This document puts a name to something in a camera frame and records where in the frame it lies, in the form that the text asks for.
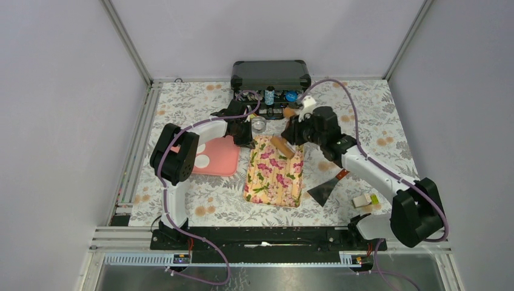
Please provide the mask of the wooden double-ended rolling pin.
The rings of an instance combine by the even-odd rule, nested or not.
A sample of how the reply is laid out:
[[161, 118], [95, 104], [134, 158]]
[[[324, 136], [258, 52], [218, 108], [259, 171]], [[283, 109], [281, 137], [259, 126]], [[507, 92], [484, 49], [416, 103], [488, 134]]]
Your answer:
[[[284, 117], [287, 118], [287, 124], [294, 124], [299, 129], [298, 115], [296, 112], [290, 107], [286, 107], [283, 111]], [[285, 139], [281, 137], [281, 133], [279, 135], [273, 135], [270, 142], [276, 149], [281, 153], [281, 155], [285, 156], [287, 159], [292, 159], [299, 147], [299, 145], [291, 145]]]

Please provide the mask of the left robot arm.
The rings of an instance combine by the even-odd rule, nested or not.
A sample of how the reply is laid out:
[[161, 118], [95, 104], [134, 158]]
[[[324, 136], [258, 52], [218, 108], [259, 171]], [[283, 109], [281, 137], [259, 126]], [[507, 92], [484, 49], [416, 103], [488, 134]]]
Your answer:
[[237, 147], [254, 149], [249, 116], [258, 111], [258, 102], [248, 104], [235, 99], [226, 109], [212, 113], [207, 119], [187, 127], [168, 123], [163, 128], [150, 157], [150, 166], [164, 187], [161, 224], [169, 228], [165, 242], [173, 249], [183, 248], [188, 236], [199, 238], [183, 229], [188, 217], [185, 213], [185, 194], [190, 189], [189, 177], [195, 166], [198, 147], [217, 138], [231, 136]]

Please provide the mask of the floral yellow tray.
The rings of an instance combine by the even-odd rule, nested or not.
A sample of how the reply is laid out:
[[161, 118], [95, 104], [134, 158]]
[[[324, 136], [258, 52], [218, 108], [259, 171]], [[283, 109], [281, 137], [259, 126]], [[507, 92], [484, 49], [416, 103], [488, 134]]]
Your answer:
[[254, 138], [250, 152], [243, 198], [254, 204], [297, 208], [301, 203], [303, 146], [294, 146], [292, 158], [283, 155], [271, 142], [271, 136]]

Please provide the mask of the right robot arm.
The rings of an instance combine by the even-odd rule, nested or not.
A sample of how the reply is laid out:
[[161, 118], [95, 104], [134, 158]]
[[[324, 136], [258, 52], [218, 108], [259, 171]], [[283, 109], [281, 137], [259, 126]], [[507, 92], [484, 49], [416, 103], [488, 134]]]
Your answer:
[[293, 146], [315, 144], [325, 159], [363, 179], [391, 204], [389, 213], [354, 219], [354, 229], [347, 234], [351, 247], [362, 250], [372, 239], [397, 239], [406, 247], [415, 247], [423, 241], [436, 242], [433, 235], [440, 229], [445, 232], [439, 240], [446, 240], [448, 222], [431, 179], [403, 178], [381, 164], [356, 138], [342, 132], [331, 107], [318, 107], [311, 96], [302, 100], [299, 112], [287, 107], [283, 114], [287, 124], [272, 143], [287, 157], [292, 157]]

